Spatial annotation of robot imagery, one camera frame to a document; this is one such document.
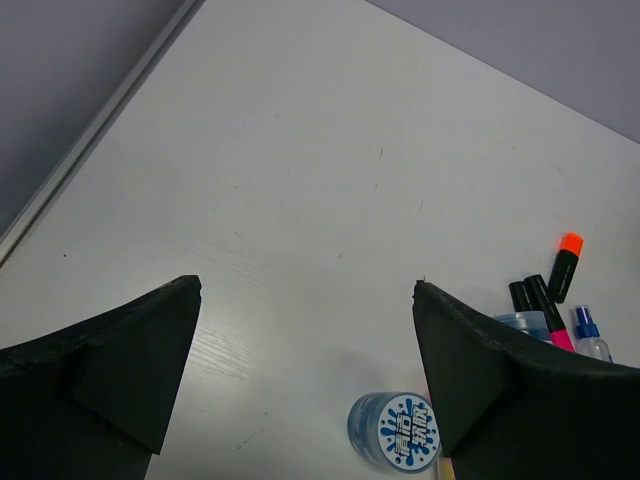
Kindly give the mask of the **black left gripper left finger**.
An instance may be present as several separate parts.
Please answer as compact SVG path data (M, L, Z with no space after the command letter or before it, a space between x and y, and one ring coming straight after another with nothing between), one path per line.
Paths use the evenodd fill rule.
M144 478L168 430L201 288L183 275L2 349L2 478Z

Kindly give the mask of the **blue cap highlighter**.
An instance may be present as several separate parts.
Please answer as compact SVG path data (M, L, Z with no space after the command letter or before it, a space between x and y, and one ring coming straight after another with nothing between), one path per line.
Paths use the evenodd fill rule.
M509 293L514 312L496 315L495 319L537 340L550 343L551 335L545 315L538 309L525 283L523 281L510 283Z

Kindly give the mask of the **clear blue spray bottle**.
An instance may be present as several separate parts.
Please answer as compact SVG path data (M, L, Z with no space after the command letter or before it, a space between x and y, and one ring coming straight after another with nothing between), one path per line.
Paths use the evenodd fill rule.
M601 338L590 309L586 305L574 308L576 352L594 359L612 363L613 359L608 344Z

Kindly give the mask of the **orange cap highlighter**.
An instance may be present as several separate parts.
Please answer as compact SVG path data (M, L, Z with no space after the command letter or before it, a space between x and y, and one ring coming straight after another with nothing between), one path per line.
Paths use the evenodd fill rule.
M584 239L574 232L566 233L560 242L548 279L549 295L557 304L567 297L583 245Z

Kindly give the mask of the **blue round putty jar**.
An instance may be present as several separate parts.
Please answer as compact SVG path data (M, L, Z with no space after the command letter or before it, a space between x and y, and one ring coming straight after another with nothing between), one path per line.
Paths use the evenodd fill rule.
M411 392L360 397L347 417L353 449L379 470L420 474L436 463L441 440L431 403Z

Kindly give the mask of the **pink cap highlighter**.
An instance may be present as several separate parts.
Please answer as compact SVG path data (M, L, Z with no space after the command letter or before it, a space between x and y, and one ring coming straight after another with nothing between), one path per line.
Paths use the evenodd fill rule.
M575 348L567 332L566 325L556 307L555 302L550 296L544 278L540 274L535 274L526 277L524 279L524 283L528 292L533 297L533 300L544 313L552 344L563 350L575 352Z

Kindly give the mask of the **pink cap clear tube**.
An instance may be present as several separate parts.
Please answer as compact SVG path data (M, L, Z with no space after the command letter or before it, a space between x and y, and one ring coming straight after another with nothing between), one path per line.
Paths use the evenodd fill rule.
M455 472L450 458L439 457L437 463L437 479L438 480L455 480Z

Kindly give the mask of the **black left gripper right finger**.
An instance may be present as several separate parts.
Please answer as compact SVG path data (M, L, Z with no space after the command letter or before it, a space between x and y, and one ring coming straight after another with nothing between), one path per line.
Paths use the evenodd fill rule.
M456 478L638 478L638 369L539 341L425 281L413 299Z

